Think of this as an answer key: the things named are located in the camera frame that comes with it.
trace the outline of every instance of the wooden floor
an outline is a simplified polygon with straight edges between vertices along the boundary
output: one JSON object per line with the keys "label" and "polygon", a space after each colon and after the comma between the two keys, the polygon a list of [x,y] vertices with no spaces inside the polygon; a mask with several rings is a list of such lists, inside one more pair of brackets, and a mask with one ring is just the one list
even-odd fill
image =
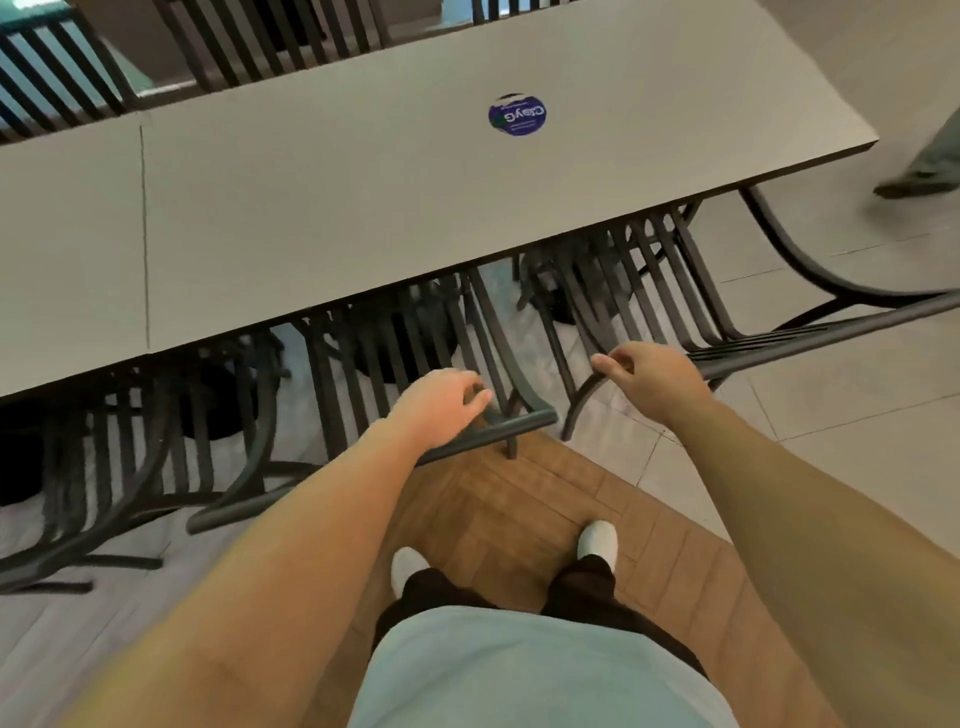
{"label": "wooden floor", "polygon": [[727,542],[542,435],[418,469],[404,489],[353,626],[326,671],[304,728],[347,724],[373,625],[393,600],[389,565],[413,546],[460,586],[537,612],[581,529],[617,526],[617,597],[688,644],[742,728],[841,723],[760,603]]}

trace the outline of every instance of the light blue shirt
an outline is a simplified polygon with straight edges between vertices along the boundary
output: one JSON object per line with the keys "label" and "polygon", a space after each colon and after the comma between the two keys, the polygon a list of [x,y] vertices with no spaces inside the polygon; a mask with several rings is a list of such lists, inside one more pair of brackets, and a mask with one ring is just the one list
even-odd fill
{"label": "light blue shirt", "polygon": [[349,728],[736,728],[720,692],[646,637],[442,607],[373,653]]}

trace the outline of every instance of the white table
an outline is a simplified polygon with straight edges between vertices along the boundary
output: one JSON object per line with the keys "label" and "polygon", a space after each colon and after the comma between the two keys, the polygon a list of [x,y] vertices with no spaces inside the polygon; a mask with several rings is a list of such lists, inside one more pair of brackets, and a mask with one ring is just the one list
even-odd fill
{"label": "white table", "polygon": [[147,351],[140,126],[0,149],[0,396]]}
{"label": "white table", "polygon": [[[542,129],[491,127],[511,92]],[[152,351],[876,141],[753,0],[581,0],[143,133]]]}

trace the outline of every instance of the foot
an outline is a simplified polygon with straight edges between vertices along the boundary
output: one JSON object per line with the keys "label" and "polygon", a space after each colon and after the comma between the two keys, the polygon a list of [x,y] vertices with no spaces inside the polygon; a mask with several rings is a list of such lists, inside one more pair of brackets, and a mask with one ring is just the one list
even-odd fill
{"label": "foot", "polygon": [[900,177],[881,182],[874,188],[874,194],[884,200],[901,200],[905,197],[925,197],[952,192],[960,184],[938,180],[929,172],[907,172]]}
{"label": "foot", "polygon": [[594,521],[580,534],[577,542],[577,558],[582,559],[589,553],[596,554],[616,569],[616,528],[608,521]]}
{"label": "foot", "polygon": [[400,599],[403,596],[403,587],[407,579],[418,571],[429,569],[426,559],[409,546],[404,546],[394,554],[394,562],[390,566],[390,586],[394,588],[394,596]]}

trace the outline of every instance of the forearm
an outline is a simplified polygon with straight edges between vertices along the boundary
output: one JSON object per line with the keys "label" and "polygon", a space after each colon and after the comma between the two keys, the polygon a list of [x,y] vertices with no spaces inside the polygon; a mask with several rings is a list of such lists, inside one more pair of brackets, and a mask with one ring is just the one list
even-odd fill
{"label": "forearm", "polygon": [[958,562],[722,404],[698,400],[670,424],[757,592],[841,717],[939,725],[955,715]]}
{"label": "forearm", "polygon": [[67,725],[295,725],[421,454],[389,420],[375,423],[257,519]]}

